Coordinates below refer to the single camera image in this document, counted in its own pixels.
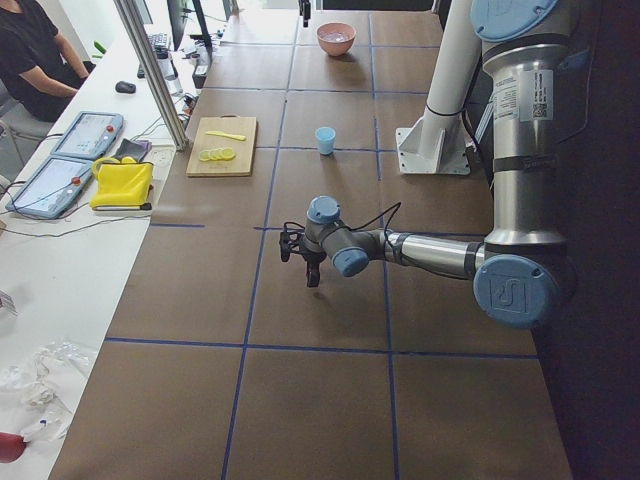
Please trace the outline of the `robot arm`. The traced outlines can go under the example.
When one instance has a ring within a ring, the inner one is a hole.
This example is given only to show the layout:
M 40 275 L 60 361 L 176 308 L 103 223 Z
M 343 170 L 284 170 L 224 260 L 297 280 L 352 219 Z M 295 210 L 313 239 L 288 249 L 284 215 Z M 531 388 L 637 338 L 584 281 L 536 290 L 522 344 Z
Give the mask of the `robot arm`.
M 373 260 L 469 280 L 497 322 L 532 329 L 570 298 L 575 277 L 551 211 L 555 152 L 554 76 L 567 57 L 574 1 L 455 1 L 423 115 L 396 132 L 404 174 L 466 174 L 463 113 L 474 73 L 492 80 L 492 231 L 481 242 L 346 225 L 338 201 L 314 198 L 304 230 L 283 232 L 283 256 L 300 254 L 315 287 L 329 260 L 343 276 Z

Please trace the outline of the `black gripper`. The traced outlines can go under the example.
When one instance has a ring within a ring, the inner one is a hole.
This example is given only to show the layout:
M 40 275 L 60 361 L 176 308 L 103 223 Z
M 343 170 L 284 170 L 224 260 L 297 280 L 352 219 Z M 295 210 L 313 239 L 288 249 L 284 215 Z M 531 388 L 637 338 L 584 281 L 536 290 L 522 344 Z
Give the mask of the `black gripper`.
M 306 279 L 309 288 L 317 288 L 320 283 L 320 265 L 326 259 L 325 252 L 307 251 L 303 254 L 307 263 Z

